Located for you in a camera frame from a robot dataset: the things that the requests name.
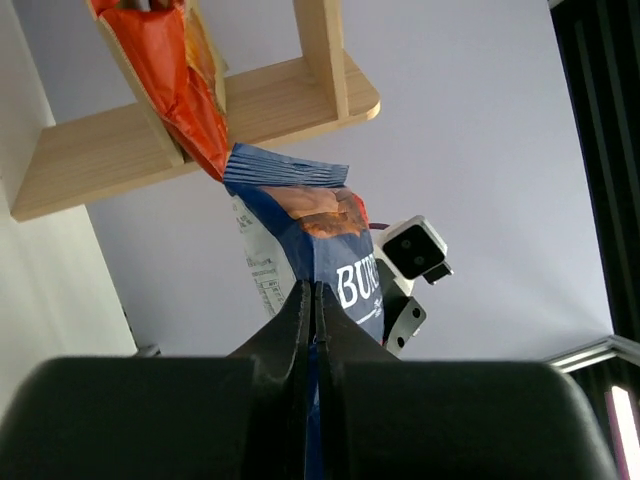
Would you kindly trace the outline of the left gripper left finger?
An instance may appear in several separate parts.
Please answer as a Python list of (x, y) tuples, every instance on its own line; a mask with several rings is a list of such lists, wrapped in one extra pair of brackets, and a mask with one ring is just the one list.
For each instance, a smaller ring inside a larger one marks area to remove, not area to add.
[(225, 357), (59, 357), (1, 424), (5, 479), (301, 479), (311, 288)]

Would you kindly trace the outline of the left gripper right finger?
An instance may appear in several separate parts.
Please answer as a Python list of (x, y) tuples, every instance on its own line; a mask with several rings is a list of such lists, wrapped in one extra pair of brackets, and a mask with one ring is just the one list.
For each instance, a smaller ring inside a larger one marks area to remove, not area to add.
[(614, 479), (580, 387), (541, 362), (402, 361), (313, 289), (328, 479)]

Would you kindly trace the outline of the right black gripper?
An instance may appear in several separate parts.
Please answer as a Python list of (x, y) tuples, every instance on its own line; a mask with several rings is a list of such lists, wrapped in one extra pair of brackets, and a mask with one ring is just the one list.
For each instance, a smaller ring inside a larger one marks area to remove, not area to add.
[(376, 260), (384, 307), (383, 346), (398, 357), (427, 319), (426, 310), (412, 296), (414, 281), (408, 280), (382, 259)]

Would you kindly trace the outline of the cassava chips bag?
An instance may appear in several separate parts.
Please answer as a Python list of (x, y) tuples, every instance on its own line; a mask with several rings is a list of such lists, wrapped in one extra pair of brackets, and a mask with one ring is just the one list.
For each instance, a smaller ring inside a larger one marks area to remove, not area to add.
[(187, 156), (222, 181), (231, 149), (226, 66), (196, 1), (89, 1), (144, 115), (176, 165)]

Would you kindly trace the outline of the Burts chilli bag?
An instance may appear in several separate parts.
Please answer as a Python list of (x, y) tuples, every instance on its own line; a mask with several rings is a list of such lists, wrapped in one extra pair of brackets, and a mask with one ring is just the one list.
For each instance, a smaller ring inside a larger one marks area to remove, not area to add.
[(382, 353), (383, 294), (344, 165), (235, 145), (223, 173), (268, 323), (233, 352), (251, 371), (246, 479), (349, 471), (345, 369)]

